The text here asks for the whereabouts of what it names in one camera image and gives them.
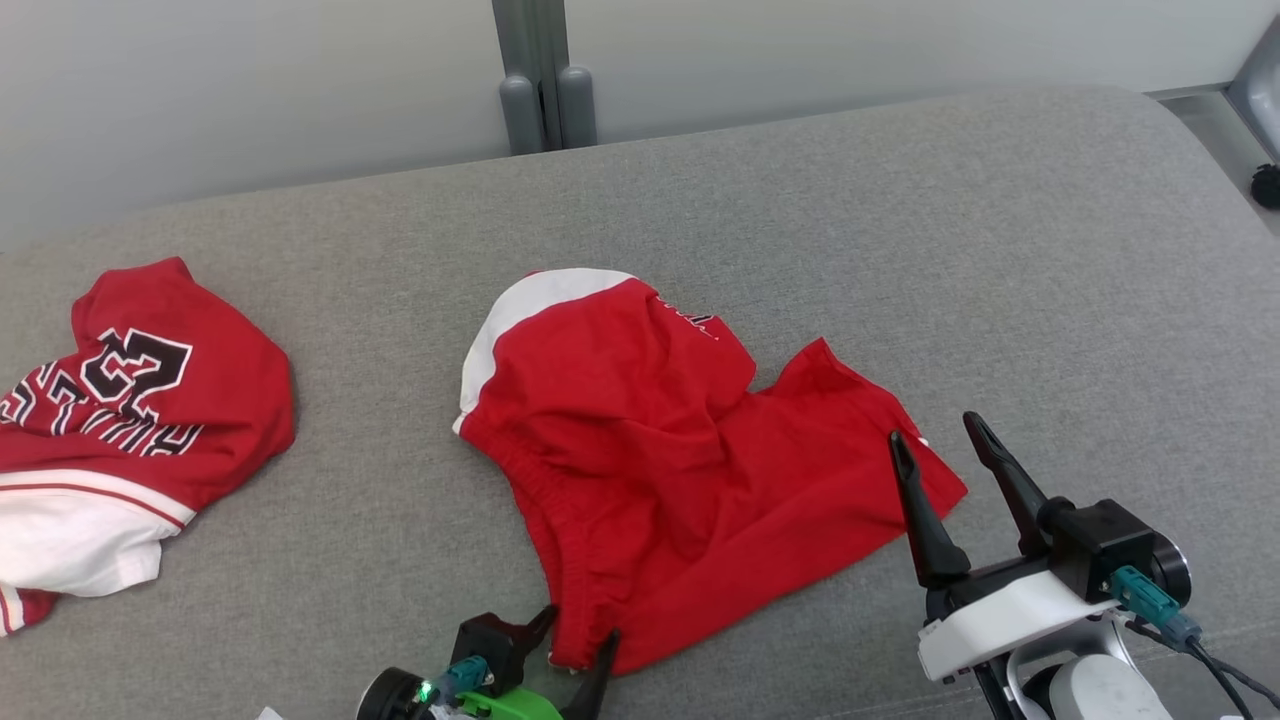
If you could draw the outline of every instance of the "white trim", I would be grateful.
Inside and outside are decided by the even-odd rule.
[[[129,500],[81,489],[0,492],[0,580],[40,591],[101,597],[155,579],[160,541],[182,530]]]
[[[18,588],[10,588],[9,585],[0,584],[0,596],[4,596],[4,609],[9,611],[9,629],[17,633],[27,626],[26,610],[22,607],[22,598],[18,597]],[[5,624],[6,623],[0,623],[0,637],[5,635]]]
[[[630,279],[634,275],[617,270],[566,268],[529,275],[498,296],[462,363],[462,414],[453,423],[453,432],[461,432],[462,419],[480,404],[480,391],[497,372],[493,348],[503,333],[553,305],[581,300]]]
[[[83,488],[86,492],[104,491],[136,500],[148,507],[154,507],[183,525],[189,523],[196,511],[178,502],[177,500],[140,486],[102,473],[90,470],[31,470],[24,473],[0,473],[0,491],[14,486],[70,486]]]

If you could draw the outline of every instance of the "red shorts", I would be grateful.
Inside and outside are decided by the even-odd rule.
[[[822,340],[778,382],[716,316],[611,270],[526,277],[467,355],[454,429],[494,460],[552,602],[552,662],[616,671],[694,644],[904,532],[901,430],[940,512],[965,495],[897,400]]]

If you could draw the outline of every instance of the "gray couch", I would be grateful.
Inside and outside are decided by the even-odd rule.
[[[490,304],[602,266],[722,315],[759,386],[826,336],[1015,530],[960,413],[1050,493],[1115,497],[1193,564],[1206,644],[1280,685],[1280,242],[1183,126],[1112,88],[948,97],[164,208],[0,256],[0,378],[69,351],[104,269],[180,255],[292,356],[298,439],[166,544],[161,578],[0,641],[0,717],[343,720],[388,665],[547,589],[502,474],[449,430]],[[905,541],[616,680],[607,720],[984,717],[915,659]],[[1178,717],[1229,705],[1130,647]],[[531,662],[531,687],[576,680]]]

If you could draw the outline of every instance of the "teal connector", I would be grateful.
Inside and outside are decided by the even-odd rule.
[[[1111,574],[1111,597],[1178,647],[1185,648],[1188,639],[1201,637],[1201,626],[1181,612],[1178,601],[1132,565]]]
[[[489,679],[489,664],[479,655],[453,664],[443,675],[424,682],[417,691],[417,702],[425,705],[452,705],[462,693],[480,689]]]
[[[1111,597],[1157,628],[1181,611],[1176,600],[1133,565],[1125,565],[1111,574]]]

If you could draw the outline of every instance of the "black printed number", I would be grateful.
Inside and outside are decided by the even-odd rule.
[[[182,383],[191,346],[134,329],[122,338],[113,328],[99,340],[105,345],[102,352],[81,366],[84,386],[102,402],[127,396],[120,404],[122,415],[159,423],[146,398]]]

